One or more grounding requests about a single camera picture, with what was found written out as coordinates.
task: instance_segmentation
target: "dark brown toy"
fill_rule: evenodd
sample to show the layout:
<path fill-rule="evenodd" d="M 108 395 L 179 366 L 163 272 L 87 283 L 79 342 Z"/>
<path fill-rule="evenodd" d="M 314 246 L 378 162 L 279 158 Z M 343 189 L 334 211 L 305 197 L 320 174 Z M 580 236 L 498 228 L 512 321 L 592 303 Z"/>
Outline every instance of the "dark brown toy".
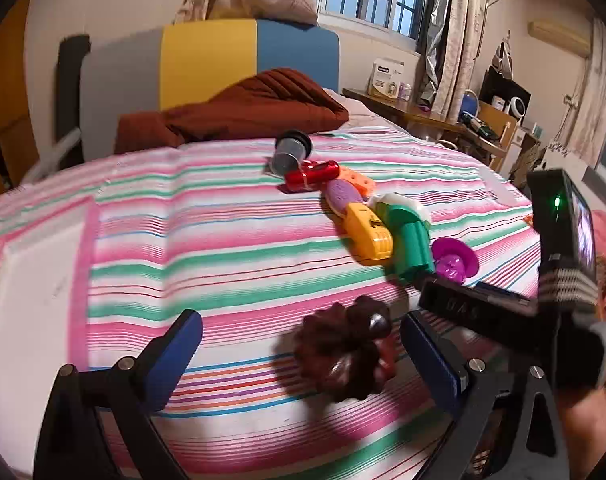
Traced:
<path fill-rule="evenodd" d="M 335 402 L 381 393 L 397 374 L 392 323 L 385 303 L 359 296 L 303 318 L 295 358 L 301 374 Z"/>

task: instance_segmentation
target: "blue gripper pad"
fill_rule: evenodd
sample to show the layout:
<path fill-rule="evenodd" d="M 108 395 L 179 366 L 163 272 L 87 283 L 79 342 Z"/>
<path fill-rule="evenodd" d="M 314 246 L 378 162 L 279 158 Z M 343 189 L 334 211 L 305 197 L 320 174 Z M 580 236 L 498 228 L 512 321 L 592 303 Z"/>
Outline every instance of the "blue gripper pad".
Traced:
<path fill-rule="evenodd" d="M 467 386 L 467 374 L 459 376 L 441 352 L 443 346 L 451 345 L 449 351 L 458 354 L 451 341 L 440 338 L 425 321 L 421 321 L 419 313 L 408 312 L 403 316 L 399 328 L 401 342 L 436 405 L 456 419 L 461 410 L 461 393 Z"/>
<path fill-rule="evenodd" d="M 149 412 L 159 412 L 169 400 L 203 337 L 203 320 L 194 310 L 184 310 L 167 332 L 152 339 L 139 355 L 138 383 Z"/>

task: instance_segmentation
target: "headboard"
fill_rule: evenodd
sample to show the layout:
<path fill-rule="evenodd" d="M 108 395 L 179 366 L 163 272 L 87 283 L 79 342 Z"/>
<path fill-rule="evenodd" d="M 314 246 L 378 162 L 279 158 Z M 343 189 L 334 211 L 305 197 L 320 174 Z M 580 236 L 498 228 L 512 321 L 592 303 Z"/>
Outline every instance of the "headboard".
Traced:
<path fill-rule="evenodd" d="M 113 153 L 122 114 L 203 102 L 270 68 L 294 68 L 338 91 L 339 40 L 320 27 L 206 20 L 139 32 L 99 48 L 90 49 L 89 42 L 87 36 L 62 41 L 57 72 L 56 140 L 79 126 L 85 161 Z"/>

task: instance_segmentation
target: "metal screw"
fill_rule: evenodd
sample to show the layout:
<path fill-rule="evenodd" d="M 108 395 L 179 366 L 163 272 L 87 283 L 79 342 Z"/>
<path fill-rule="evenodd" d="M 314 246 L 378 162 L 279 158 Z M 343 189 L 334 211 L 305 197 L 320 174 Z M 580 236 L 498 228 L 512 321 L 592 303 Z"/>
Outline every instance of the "metal screw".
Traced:
<path fill-rule="evenodd" d="M 135 362 L 134 357 L 123 357 L 123 359 L 118 360 L 118 368 L 121 370 L 131 370 Z"/>
<path fill-rule="evenodd" d="M 543 373 L 543 370 L 541 370 L 538 366 L 531 366 L 530 375 L 532 377 L 536 377 L 537 379 L 542 379 L 545 373 Z"/>
<path fill-rule="evenodd" d="M 63 365 L 60 370 L 58 371 L 58 374 L 61 377 L 67 377 L 68 375 L 70 375 L 72 372 L 74 371 L 74 367 L 72 365 Z"/>
<path fill-rule="evenodd" d="M 475 372 L 482 372 L 483 370 L 486 369 L 486 364 L 481 361 L 481 359 L 470 359 L 468 361 L 468 366 L 470 367 L 470 370 L 474 370 Z"/>

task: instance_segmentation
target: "hand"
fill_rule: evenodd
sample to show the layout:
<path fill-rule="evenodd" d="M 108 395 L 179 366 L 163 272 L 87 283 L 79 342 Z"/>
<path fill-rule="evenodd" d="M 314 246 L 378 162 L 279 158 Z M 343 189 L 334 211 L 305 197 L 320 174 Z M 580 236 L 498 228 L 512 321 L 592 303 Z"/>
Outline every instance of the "hand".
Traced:
<path fill-rule="evenodd" d="M 606 451 L 606 391 L 568 390 L 556 395 L 568 446 L 571 480 L 583 480 Z"/>

